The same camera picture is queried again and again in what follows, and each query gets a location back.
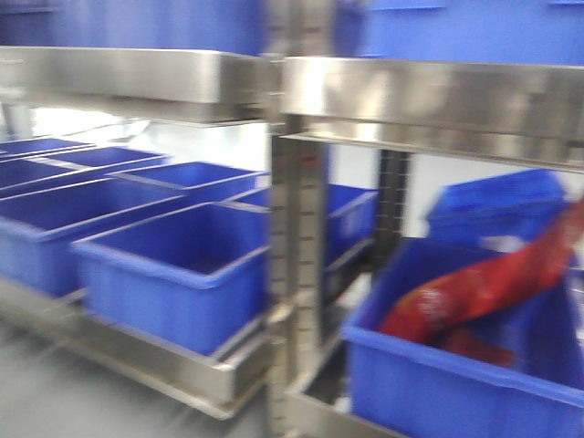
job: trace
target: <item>red fabric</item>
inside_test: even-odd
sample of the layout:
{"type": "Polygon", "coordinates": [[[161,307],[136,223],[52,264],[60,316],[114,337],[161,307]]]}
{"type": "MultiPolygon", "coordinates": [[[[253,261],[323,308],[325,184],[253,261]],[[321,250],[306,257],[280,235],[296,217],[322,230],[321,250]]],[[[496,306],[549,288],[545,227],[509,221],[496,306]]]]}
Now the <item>red fabric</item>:
{"type": "MultiPolygon", "coordinates": [[[[560,280],[582,234],[584,198],[569,205],[538,239],[518,251],[464,267],[416,287],[396,303],[381,322],[379,331],[431,343],[469,319],[533,297],[560,280]]],[[[456,335],[445,345],[459,349],[461,336],[456,335]]]]}
{"type": "Polygon", "coordinates": [[[513,351],[474,338],[467,328],[451,330],[433,343],[433,346],[501,367],[509,367],[516,360],[516,354],[513,351]]]}

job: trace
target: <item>crate handle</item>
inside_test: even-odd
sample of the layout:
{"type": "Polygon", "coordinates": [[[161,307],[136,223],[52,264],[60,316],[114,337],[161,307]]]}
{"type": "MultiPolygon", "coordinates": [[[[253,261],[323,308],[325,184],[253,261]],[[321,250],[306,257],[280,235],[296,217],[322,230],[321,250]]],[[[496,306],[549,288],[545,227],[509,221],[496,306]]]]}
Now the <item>crate handle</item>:
{"type": "Polygon", "coordinates": [[[443,9],[451,0],[370,0],[370,11],[401,11],[410,9],[443,9]]]}

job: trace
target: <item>metal shelving rack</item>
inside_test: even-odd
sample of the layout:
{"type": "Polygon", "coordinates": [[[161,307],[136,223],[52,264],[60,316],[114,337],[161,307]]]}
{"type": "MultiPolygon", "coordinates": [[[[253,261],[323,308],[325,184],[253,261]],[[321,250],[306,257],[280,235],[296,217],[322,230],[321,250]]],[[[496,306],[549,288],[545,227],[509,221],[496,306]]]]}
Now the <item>metal shelving rack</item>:
{"type": "Polygon", "coordinates": [[[299,205],[298,381],[287,392],[289,425],[303,436],[401,437],[337,410],[344,347],[327,348],[321,328],[323,187],[328,142],[382,150],[376,260],[395,246],[402,222],[408,156],[425,153],[584,173],[584,70],[559,66],[290,57],[282,112],[301,118],[287,135],[296,151],[299,205]]]}
{"type": "MultiPolygon", "coordinates": [[[[205,126],[256,122],[260,63],[200,50],[0,47],[0,101],[205,126]]],[[[262,318],[205,357],[91,318],[81,299],[82,291],[52,299],[2,280],[0,317],[221,420],[265,383],[262,318]]]]}
{"type": "Polygon", "coordinates": [[[79,294],[51,300],[9,282],[0,316],[200,409],[229,418],[267,383],[273,436],[402,438],[334,407],[344,384],[343,309],[325,304],[324,144],[381,150],[370,255],[401,235],[412,153],[584,173],[584,70],[303,57],[330,54],[333,0],[270,0],[264,58],[212,51],[0,47],[0,101],[202,125],[267,120],[272,153],[268,315],[211,358],[86,317],[79,294]]]}

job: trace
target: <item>blue plastic crate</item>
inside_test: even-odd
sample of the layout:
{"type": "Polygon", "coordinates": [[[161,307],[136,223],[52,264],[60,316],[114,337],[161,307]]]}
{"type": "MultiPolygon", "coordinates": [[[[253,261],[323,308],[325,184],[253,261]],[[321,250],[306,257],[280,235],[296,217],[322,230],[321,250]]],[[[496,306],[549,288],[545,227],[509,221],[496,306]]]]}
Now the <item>blue plastic crate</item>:
{"type": "Polygon", "coordinates": [[[365,10],[362,0],[337,0],[333,19],[335,55],[355,57],[359,54],[365,10]]]}
{"type": "Polygon", "coordinates": [[[543,169],[449,185],[426,215],[428,237],[492,249],[509,236],[529,241],[567,205],[565,195],[543,169]]]}
{"type": "Polygon", "coordinates": [[[263,0],[163,0],[163,45],[260,55],[267,43],[263,0]]]}
{"type": "Polygon", "coordinates": [[[266,221],[202,204],[76,242],[86,308],[210,354],[266,306],[266,221]]]}
{"type": "Polygon", "coordinates": [[[584,64],[581,0],[370,0],[360,54],[584,64]]]}
{"type": "Polygon", "coordinates": [[[0,162],[15,158],[28,158],[52,151],[73,151],[90,147],[88,143],[43,137],[0,143],[0,162]]]}
{"type": "Polygon", "coordinates": [[[266,42],[262,0],[62,0],[58,46],[198,48],[258,55],[266,42]]]}
{"type": "MultiPolygon", "coordinates": [[[[268,190],[263,189],[235,196],[231,201],[268,207],[268,195],[268,190]]],[[[373,233],[377,191],[329,184],[327,201],[325,263],[328,266],[373,233]]]]}
{"type": "Polygon", "coordinates": [[[169,193],[187,195],[193,203],[220,202],[255,189],[261,183],[258,179],[263,175],[264,172],[251,172],[208,162],[185,162],[112,174],[128,185],[156,185],[169,193]]]}
{"type": "Polygon", "coordinates": [[[98,180],[0,200],[0,274],[59,297],[78,288],[68,246],[83,237],[183,207],[153,192],[133,200],[117,180],[98,180]]]}
{"type": "Polygon", "coordinates": [[[0,45],[51,46],[53,0],[0,0],[0,45]]]}
{"type": "Polygon", "coordinates": [[[403,294],[494,254],[407,239],[342,330],[354,413],[416,438],[581,436],[584,365],[565,282],[470,326],[522,354],[523,372],[375,331],[403,294]]]}
{"type": "Polygon", "coordinates": [[[82,183],[93,178],[91,172],[75,171],[30,160],[0,162],[0,199],[82,183]]]}
{"type": "Polygon", "coordinates": [[[137,151],[118,146],[98,147],[79,151],[46,154],[44,158],[55,165],[75,170],[93,171],[100,175],[122,172],[145,166],[164,164],[169,155],[137,151]]]}

